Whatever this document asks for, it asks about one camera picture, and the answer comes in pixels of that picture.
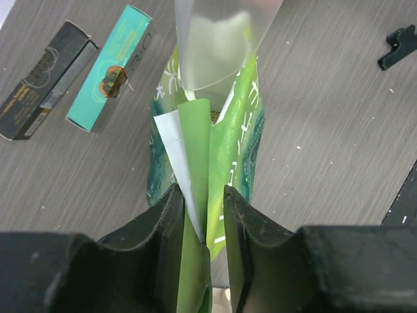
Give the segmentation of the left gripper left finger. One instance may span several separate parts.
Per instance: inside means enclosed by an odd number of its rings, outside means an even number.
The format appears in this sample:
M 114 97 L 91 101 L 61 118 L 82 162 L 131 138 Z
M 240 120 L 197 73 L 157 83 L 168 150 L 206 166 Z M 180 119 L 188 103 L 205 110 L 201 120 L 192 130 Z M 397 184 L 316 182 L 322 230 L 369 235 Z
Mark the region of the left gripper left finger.
M 129 223 L 81 233 L 1 233 L 2 312 L 175 312 L 184 197 L 171 185 Z

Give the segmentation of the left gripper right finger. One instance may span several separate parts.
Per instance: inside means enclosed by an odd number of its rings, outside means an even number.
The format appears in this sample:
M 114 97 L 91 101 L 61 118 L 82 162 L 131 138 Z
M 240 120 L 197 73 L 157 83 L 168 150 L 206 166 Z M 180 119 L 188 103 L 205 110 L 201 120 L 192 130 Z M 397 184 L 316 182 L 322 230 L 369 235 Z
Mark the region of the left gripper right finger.
M 415 312 L 415 226 L 295 232 L 225 186 L 233 312 Z

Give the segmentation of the green cat litter bag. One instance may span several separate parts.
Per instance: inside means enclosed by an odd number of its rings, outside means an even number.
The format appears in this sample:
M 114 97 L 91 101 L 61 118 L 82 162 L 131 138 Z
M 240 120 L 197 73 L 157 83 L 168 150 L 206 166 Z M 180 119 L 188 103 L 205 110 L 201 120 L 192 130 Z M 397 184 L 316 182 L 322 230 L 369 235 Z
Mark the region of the green cat litter bag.
M 232 186 L 251 198 L 265 113 L 256 59 L 223 82 L 219 108 L 185 91 L 180 78 L 174 51 L 150 106 L 147 200 L 154 205 L 179 184 L 186 210 L 175 311 L 210 312 L 210 264 L 226 243 L 223 190 Z

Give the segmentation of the black bag clip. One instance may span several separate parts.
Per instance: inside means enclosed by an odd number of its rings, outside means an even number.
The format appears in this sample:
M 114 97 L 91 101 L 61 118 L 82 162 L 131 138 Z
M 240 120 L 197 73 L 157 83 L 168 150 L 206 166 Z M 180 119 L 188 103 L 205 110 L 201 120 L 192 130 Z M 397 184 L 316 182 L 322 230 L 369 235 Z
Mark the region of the black bag clip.
M 381 70 L 387 70 L 416 51 L 416 26 L 399 28 L 386 37 L 390 51 L 377 60 Z

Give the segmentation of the clear plastic scoop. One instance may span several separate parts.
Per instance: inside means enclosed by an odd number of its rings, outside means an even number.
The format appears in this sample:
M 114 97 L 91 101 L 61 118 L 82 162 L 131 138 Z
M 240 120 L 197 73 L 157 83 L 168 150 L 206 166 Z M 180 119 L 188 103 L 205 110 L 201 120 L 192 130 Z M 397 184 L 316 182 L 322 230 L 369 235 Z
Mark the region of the clear plastic scoop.
M 175 1 L 180 80 L 187 91 L 214 85 L 256 53 L 281 1 Z

